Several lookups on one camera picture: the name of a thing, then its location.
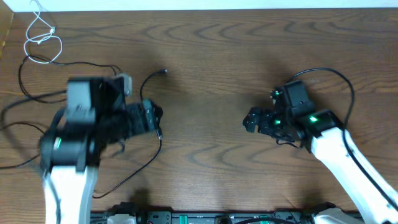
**robotic arm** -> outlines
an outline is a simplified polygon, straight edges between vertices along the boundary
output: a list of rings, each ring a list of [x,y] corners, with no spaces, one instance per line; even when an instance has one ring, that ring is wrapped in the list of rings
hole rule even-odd
[[[127,105],[131,77],[72,78],[67,107],[40,139],[46,223],[90,222],[100,154],[107,144],[159,129],[162,108],[151,100]],[[59,127],[65,115],[65,124]]]
[[[349,149],[345,147],[342,137],[343,123],[330,110],[316,112],[315,104],[308,99],[300,80],[271,91],[271,98],[274,110],[262,110],[258,107],[250,109],[243,121],[248,132],[253,133],[258,126],[259,133],[276,138],[277,143],[300,141],[302,147],[333,173],[366,223],[398,222],[398,211],[394,207],[398,201],[397,192],[361,154],[347,130],[345,135]],[[319,212],[313,220],[315,223],[358,222],[338,208]]]

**coiled white cable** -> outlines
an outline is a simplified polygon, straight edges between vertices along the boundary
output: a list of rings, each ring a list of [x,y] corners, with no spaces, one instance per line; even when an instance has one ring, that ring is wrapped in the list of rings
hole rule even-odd
[[[29,4],[32,4],[32,2],[35,2],[37,7],[39,8],[39,11],[36,13],[35,11],[33,11],[33,13],[36,15],[36,19],[33,20],[33,22],[29,25],[29,27],[26,30],[26,41],[24,44],[24,51],[25,54],[28,56],[28,52],[26,50],[27,44],[29,42],[33,42],[33,43],[37,43],[37,45],[40,45],[42,42],[45,42],[46,40],[49,40],[51,38],[56,38],[60,41],[60,51],[59,53],[53,58],[51,59],[51,61],[49,62],[40,62],[37,60],[34,60],[33,58],[29,57],[29,59],[31,59],[32,61],[36,62],[36,63],[41,63],[41,64],[46,64],[46,63],[50,63],[53,62],[55,59],[57,59],[57,57],[62,53],[62,40],[60,37],[57,37],[56,35],[54,35],[55,33],[55,27],[50,26],[50,24],[48,24],[47,22],[45,22],[41,17],[40,17],[40,12],[42,11],[42,6],[40,5],[40,3],[38,2],[38,0],[31,0]],[[29,37],[29,30],[32,27],[32,25],[38,20],[40,19],[45,25],[47,25],[50,28],[50,32],[46,33],[46,34],[41,34],[35,37],[30,38]]]

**wood grain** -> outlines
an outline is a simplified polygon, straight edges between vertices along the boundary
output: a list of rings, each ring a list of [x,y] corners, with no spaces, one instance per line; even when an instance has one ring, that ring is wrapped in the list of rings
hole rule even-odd
[[[0,62],[0,105],[21,97],[17,69],[32,14],[16,14]],[[151,72],[167,68],[144,94],[163,107],[164,146],[159,157],[109,196],[93,201],[106,210],[120,201],[174,210],[273,210],[333,202],[355,210],[330,172],[303,149],[278,146],[249,134],[241,122],[252,106],[271,106],[268,92],[295,72],[332,67],[353,83],[356,104],[349,122],[358,147],[398,188],[398,10],[312,9],[247,11],[68,12],[44,14],[64,41],[59,62],[116,64],[134,79],[134,96]],[[32,30],[47,31],[38,24]],[[56,41],[30,46],[48,57]],[[66,88],[69,77],[111,76],[107,68],[26,63],[33,95]],[[319,108],[343,118],[349,103],[344,81],[327,72],[302,77]],[[48,125],[62,104],[29,103],[7,120]],[[23,149],[0,135],[0,166],[36,152],[40,133],[13,127]],[[154,155],[150,134],[132,138],[123,155],[101,162],[101,193]],[[104,156],[118,150],[110,146]],[[35,165],[0,172],[0,223],[43,223],[44,198]]]

